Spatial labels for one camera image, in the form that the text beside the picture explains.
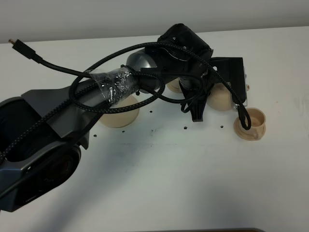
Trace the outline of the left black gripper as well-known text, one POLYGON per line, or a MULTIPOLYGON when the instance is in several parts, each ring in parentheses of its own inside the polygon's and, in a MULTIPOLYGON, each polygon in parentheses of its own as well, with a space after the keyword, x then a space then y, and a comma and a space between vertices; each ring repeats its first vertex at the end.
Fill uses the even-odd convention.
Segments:
POLYGON ((166 83, 179 78, 187 103, 183 112, 190 112, 194 122, 203 120, 203 111, 211 89, 222 83, 243 115, 243 103, 230 86, 230 57, 213 57, 213 49, 184 24, 175 24, 157 40, 157 45, 144 48, 144 68, 162 73, 166 83))

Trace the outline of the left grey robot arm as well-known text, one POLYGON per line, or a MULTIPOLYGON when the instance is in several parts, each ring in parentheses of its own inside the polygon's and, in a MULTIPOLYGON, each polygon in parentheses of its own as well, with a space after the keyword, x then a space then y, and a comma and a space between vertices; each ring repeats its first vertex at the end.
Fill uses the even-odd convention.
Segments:
POLYGON ((223 84, 245 121, 242 58, 214 57, 184 24, 156 42, 137 44, 84 72, 52 64, 20 40, 13 49, 49 69, 76 76, 71 86, 30 90, 0 104, 0 208, 13 212, 67 181, 89 131, 103 115, 131 113, 156 99, 179 104, 202 121, 211 89, 223 84))

